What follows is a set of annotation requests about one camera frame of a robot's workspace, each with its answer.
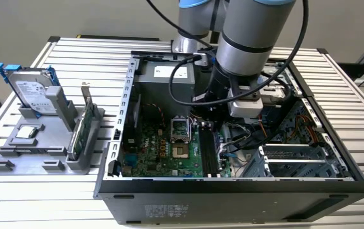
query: gray wall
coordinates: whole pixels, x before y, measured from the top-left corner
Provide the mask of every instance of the gray wall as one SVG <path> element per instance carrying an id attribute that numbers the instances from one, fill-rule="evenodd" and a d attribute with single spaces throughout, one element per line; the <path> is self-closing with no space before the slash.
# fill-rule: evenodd
<path id="1" fill-rule="evenodd" d="M 177 0 L 154 0 L 173 21 Z M 301 24 L 294 7 L 278 46 L 292 47 Z M 0 0 L 0 61 L 29 65 L 51 35 L 78 34 L 174 38 L 144 0 Z M 364 0 L 310 0 L 310 27 L 304 47 L 324 47 L 340 61 L 364 51 Z"/>

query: white sticker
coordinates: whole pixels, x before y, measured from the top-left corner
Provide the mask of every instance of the white sticker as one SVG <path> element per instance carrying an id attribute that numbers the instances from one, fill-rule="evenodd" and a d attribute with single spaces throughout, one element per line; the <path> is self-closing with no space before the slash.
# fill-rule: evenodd
<path id="1" fill-rule="evenodd" d="M 29 107 L 41 114 L 55 114 L 52 101 L 45 98 L 45 88 L 39 82 L 16 81 Z"/>
<path id="2" fill-rule="evenodd" d="M 189 204 L 144 205 L 148 218 L 185 218 L 189 212 Z"/>
<path id="3" fill-rule="evenodd" d="M 170 78 L 170 74 L 174 69 L 174 66 L 156 66 L 154 77 Z M 175 78 L 187 79 L 187 67 L 179 67 L 175 72 Z"/>

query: metal shelf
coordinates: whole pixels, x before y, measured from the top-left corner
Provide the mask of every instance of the metal shelf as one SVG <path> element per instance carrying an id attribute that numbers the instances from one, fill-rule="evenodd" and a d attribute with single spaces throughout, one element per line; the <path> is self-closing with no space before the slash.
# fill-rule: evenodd
<path id="1" fill-rule="evenodd" d="M 88 175 L 0 176 L 0 227 L 118 227 L 103 201 L 92 200 L 92 193 L 102 150 L 114 136 L 131 50 L 170 52 L 170 43 L 61 38 L 59 42 L 45 44 L 32 67 L 52 64 L 57 70 L 67 98 L 75 101 L 78 107 L 83 106 L 80 84 L 83 81 L 88 82 L 91 93 L 98 93 L 95 102 L 107 112 Z M 286 58 L 290 51 L 290 48 L 274 48 L 270 57 Z M 332 98 L 345 98 L 346 94 L 355 99 L 341 103 L 336 100 L 317 102 L 325 113 L 332 115 L 328 116 L 329 121 L 364 172 L 364 124 L 360 123 L 360 120 L 364 120 L 364 94 L 328 54 L 318 53 L 316 49 L 301 49 L 294 65 L 317 97 L 326 98 L 325 95 L 330 94 Z M 12 94 L 0 109 L 0 146 L 20 118 L 17 103 Z M 225 225 L 226 228 L 294 226 L 309 229 L 364 228 L 364 199 L 312 223 Z"/>

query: small chip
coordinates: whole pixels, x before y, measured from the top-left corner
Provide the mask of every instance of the small chip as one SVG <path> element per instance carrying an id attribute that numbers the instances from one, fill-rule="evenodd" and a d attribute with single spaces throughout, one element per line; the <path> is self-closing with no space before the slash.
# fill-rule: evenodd
<path id="1" fill-rule="evenodd" d="M 127 174 L 127 175 L 131 175 L 132 174 L 132 167 L 131 166 L 124 166 L 123 167 L 123 173 Z"/>
<path id="2" fill-rule="evenodd" d="M 37 128 L 33 126 L 25 125 L 20 128 L 16 137 L 29 139 L 35 137 L 36 133 L 37 133 Z"/>
<path id="3" fill-rule="evenodd" d="M 148 165 L 148 171 L 156 171 L 156 165 Z"/>

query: hard drive label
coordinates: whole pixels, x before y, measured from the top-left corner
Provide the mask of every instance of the hard drive label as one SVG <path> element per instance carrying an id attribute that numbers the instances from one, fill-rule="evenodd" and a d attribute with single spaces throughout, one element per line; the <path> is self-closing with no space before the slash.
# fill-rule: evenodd
<path id="1" fill-rule="evenodd" d="M 44 86 L 31 81 L 16 81 L 16 85 L 29 107 L 41 114 L 55 114 L 53 104 L 45 98 Z"/>

